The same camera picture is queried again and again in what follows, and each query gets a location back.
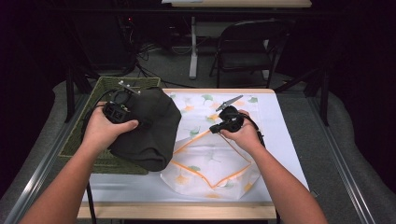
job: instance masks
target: black fabric bag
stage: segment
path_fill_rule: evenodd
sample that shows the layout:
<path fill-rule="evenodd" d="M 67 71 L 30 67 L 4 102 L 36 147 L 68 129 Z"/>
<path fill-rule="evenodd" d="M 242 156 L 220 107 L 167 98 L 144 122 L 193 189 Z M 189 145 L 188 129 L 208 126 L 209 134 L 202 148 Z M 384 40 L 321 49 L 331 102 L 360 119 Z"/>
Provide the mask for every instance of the black fabric bag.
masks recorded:
<path fill-rule="evenodd" d="M 163 170 L 173 156 L 180 111 L 161 88 L 151 88 L 135 97 L 131 112 L 138 128 L 121 134 L 110 152 L 149 171 Z"/>

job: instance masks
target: forearm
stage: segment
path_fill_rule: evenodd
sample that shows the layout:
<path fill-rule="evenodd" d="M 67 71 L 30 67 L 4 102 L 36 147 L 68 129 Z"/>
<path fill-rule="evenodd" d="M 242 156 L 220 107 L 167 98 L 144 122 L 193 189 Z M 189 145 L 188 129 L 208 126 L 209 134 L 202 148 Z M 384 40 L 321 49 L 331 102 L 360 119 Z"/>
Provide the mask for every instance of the forearm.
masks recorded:
<path fill-rule="evenodd" d="M 33 204 L 21 223 L 74 223 L 87 186 L 94 152 L 80 148 Z"/>
<path fill-rule="evenodd" d="M 327 223 L 318 203 L 305 186 L 264 147 L 251 150 L 251 154 L 285 223 Z"/>

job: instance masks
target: hand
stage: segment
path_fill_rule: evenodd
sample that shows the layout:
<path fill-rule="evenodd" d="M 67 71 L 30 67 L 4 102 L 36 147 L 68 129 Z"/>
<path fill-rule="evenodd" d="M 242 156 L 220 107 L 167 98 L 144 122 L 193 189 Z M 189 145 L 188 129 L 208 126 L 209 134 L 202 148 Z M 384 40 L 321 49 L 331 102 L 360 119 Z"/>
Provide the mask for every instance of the hand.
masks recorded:
<path fill-rule="evenodd" d="M 248 112 L 245 110 L 238 110 L 238 112 L 248 115 Z M 230 133 L 227 130 L 221 130 L 220 133 L 224 137 L 234 140 L 238 146 L 249 154 L 251 154 L 252 150 L 259 148 L 259 146 L 262 147 L 257 130 L 248 119 L 244 119 L 244 123 L 238 132 Z"/>
<path fill-rule="evenodd" d="M 135 119 L 120 124 L 112 123 L 103 113 L 103 105 L 105 102 L 99 102 L 93 110 L 82 141 L 82 145 L 93 148 L 98 155 L 107 149 L 120 134 L 133 130 L 139 124 Z"/>

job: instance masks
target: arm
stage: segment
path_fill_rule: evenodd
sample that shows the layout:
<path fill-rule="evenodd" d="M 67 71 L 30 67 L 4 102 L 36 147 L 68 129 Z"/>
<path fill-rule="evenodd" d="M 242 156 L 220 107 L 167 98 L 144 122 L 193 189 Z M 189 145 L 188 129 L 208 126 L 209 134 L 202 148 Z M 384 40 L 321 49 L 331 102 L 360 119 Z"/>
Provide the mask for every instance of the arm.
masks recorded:
<path fill-rule="evenodd" d="M 285 223 L 327 223 L 317 201 L 260 143 L 250 121 L 245 119 L 243 127 L 237 133 L 222 130 L 221 134 L 234 140 L 257 163 L 276 210 Z"/>
<path fill-rule="evenodd" d="M 137 124 L 137 120 L 113 124 L 98 106 L 92 113 L 78 151 L 28 210 L 21 223 L 76 222 L 96 158 L 118 135 L 131 131 Z"/>

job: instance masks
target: person's left hand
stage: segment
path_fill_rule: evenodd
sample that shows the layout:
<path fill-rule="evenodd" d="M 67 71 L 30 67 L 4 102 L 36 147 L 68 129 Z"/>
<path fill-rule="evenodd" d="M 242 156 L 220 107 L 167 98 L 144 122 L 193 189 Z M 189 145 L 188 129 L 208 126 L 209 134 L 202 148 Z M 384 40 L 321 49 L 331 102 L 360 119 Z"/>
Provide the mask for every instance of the person's left hand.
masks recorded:
<path fill-rule="evenodd" d="M 112 123 L 103 113 L 105 103 L 99 102 L 93 110 L 81 144 L 98 154 L 107 149 L 120 134 L 133 130 L 139 124 L 135 119 L 120 124 Z"/>

